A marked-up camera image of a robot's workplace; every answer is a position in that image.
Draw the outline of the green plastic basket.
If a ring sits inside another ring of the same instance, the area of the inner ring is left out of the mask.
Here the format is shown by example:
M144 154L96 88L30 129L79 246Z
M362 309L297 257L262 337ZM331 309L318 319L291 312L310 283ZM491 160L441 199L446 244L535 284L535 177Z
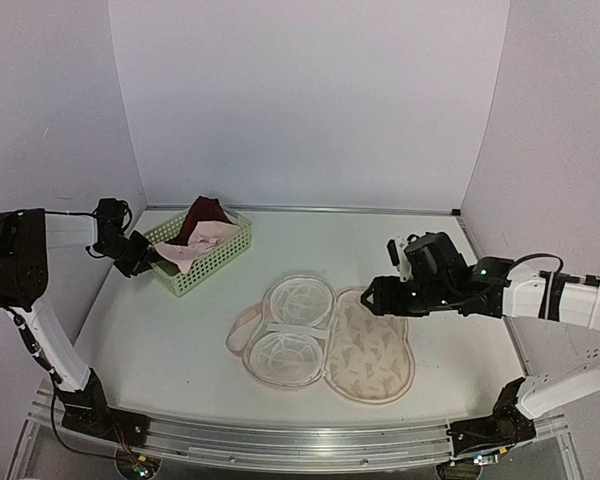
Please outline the green plastic basket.
M227 212L229 220L236 225L234 235L217 244L207 242L211 245L210 250L207 249L191 262L188 257L187 259L182 257L186 260L184 266L189 267L188 271L181 272L179 266L160 256L159 261L150 262L154 277L176 297L182 297L249 249L252 239L252 222L236 212ZM179 233L186 216L187 211L183 210L144 232L143 235L153 246L166 243L167 240L175 238Z

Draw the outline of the pink bra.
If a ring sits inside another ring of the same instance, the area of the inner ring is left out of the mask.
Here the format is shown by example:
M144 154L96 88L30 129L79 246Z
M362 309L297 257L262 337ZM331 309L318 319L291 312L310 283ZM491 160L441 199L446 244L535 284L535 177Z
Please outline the pink bra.
M160 242L154 245L154 249L163 259L173 263L181 274L187 274L196 260L231 239L239 231L240 228L234 224L202 221L196 225L184 245Z

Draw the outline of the dark red bra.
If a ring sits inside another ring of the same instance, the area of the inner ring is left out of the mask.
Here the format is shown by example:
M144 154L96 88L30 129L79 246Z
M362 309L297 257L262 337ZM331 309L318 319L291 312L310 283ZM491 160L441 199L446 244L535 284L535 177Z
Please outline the dark red bra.
M200 222L216 221L232 225L217 198L199 196L189 208L178 234L168 244L184 246L188 244L191 234Z

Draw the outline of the patterned beige laundry bag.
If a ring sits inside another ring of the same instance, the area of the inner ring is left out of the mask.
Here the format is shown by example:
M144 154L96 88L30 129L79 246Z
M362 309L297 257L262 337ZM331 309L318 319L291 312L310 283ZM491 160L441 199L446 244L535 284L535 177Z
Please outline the patterned beige laundry bag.
M357 289L335 292L319 277L288 276L236 319L225 346L269 387L323 381L351 401L394 402L415 379L408 321L373 315L361 297Z

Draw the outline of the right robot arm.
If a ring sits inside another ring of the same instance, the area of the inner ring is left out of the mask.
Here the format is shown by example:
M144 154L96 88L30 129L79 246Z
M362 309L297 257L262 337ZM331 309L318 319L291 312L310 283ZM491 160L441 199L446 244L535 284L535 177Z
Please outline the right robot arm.
M532 318L600 333L600 274L576 275L531 267L549 253L518 259L486 256L468 264L444 232L412 235L388 242L395 276L374 278L361 304L376 316L425 317L454 311L462 316ZM505 386L483 433L504 443L523 419L545 413L600 391L600 360L559 376L528 376Z

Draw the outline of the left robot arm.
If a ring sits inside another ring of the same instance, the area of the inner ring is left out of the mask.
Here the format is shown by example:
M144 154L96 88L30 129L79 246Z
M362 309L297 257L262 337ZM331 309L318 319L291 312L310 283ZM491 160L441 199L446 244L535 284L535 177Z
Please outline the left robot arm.
M31 356L67 394L86 392L96 374L76 353L47 295L48 252L81 246L133 278L151 269L155 250L142 234L128 231L131 220L129 204L115 198L101 199L91 212L0 212L0 309L11 315Z

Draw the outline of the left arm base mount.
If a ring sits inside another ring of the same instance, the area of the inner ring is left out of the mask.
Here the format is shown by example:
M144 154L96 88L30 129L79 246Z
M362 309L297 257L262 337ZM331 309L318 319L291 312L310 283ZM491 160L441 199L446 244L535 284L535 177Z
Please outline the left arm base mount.
M118 442L128 447L143 447L150 419L108 404L102 382L93 369L81 390L69 392L58 386L54 393L64 407L61 425L64 429L93 438Z

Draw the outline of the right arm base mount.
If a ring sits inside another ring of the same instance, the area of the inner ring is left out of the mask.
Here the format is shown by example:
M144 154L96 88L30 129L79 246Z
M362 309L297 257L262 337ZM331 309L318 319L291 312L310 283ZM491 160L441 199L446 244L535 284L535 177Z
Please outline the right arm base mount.
M488 416L454 421L447 430L455 458L492 453L536 437L534 421L516 407L524 378L509 382L501 390Z

